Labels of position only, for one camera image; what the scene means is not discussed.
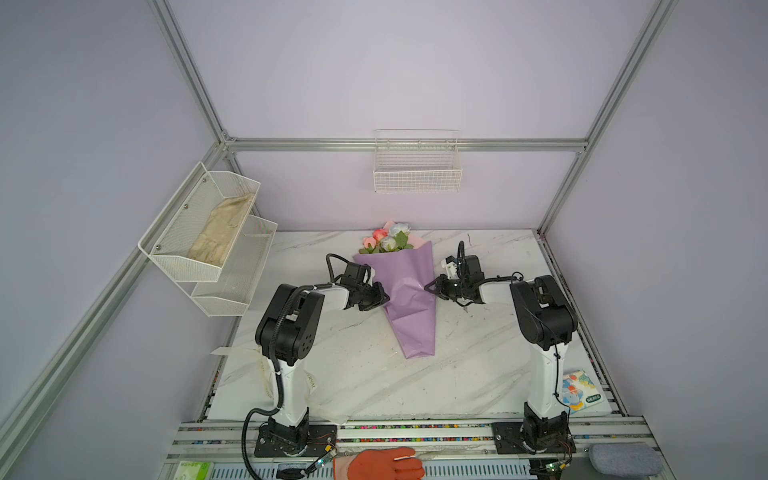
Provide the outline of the pink purple wrapping paper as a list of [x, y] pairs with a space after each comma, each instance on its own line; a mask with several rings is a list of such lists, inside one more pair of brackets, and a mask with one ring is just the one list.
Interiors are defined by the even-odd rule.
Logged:
[[[384, 229], [395, 221], [388, 221]], [[435, 279], [432, 243], [411, 232], [413, 249], [382, 252], [379, 242], [372, 253], [362, 247], [354, 256], [359, 264], [370, 265], [373, 280], [380, 282], [390, 300], [384, 314], [405, 358], [430, 357], [436, 349], [436, 297], [424, 290]]]

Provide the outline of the light pink fake rose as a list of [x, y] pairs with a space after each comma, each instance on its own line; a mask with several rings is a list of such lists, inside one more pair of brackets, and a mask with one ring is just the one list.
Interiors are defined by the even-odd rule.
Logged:
[[372, 253], [378, 245], [377, 240], [374, 237], [368, 237], [363, 240], [363, 249], [362, 251], [364, 253]]

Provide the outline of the white fake rose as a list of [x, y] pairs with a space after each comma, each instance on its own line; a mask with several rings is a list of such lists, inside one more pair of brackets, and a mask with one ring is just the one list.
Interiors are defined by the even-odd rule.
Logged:
[[389, 228], [390, 246], [393, 251], [413, 249], [410, 243], [410, 227], [405, 223], [395, 223]]

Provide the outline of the deep pink fake rose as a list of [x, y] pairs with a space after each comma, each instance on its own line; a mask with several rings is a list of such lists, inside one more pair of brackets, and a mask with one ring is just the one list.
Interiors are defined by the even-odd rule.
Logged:
[[386, 238], [388, 235], [389, 235], [389, 231], [384, 228], [377, 229], [372, 233], [372, 237], [375, 239], [376, 242], [380, 242], [382, 239]]

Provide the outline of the cream ribbon roll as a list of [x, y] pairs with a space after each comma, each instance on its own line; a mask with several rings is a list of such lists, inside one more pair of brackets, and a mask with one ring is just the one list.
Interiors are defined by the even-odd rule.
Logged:
[[[218, 347], [211, 354], [224, 359], [225, 365], [208, 411], [209, 419], [239, 420], [253, 407], [270, 410], [276, 405], [275, 374], [259, 347]], [[321, 405], [318, 402], [317, 378], [307, 371], [303, 371], [302, 375], [306, 387], [305, 398], [313, 419], [335, 424], [344, 424], [350, 420], [348, 414]]]

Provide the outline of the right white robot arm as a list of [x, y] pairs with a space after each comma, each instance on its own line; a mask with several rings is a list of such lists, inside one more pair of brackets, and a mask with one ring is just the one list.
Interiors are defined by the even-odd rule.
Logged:
[[445, 272], [424, 287], [428, 293], [461, 307], [481, 304], [511, 306], [530, 346], [531, 387], [524, 403], [521, 447], [543, 453], [568, 441], [571, 408], [562, 399], [564, 357], [577, 321], [570, 304], [551, 275], [526, 279], [485, 276], [479, 258], [468, 255], [460, 242], [443, 261]]

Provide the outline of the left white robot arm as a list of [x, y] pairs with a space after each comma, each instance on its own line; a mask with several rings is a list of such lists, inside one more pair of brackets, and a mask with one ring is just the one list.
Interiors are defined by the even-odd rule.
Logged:
[[337, 453], [338, 428], [310, 422], [304, 360], [315, 343], [322, 313], [353, 307], [370, 311], [390, 297], [368, 264], [329, 253], [326, 266], [330, 277], [326, 283], [279, 285], [256, 330], [254, 340], [273, 374], [275, 401], [269, 410], [251, 409], [242, 424], [241, 456], [252, 479], [260, 477], [252, 457], [314, 456], [307, 466], [275, 474], [277, 479], [305, 479]]

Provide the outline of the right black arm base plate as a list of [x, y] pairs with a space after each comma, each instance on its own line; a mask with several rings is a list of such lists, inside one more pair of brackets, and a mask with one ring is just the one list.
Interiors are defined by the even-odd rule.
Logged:
[[566, 454], [575, 450], [565, 413], [552, 418], [527, 416], [519, 422], [494, 422], [492, 437], [498, 454]]

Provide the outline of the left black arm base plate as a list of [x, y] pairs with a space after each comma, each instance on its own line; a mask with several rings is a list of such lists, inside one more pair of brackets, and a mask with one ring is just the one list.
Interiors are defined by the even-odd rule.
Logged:
[[253, 448], [257, 458], [319, 457], [328, 446], [336, 444], [338, 426], [309, 419], [288, 426], [270, 419], [258, 433]]

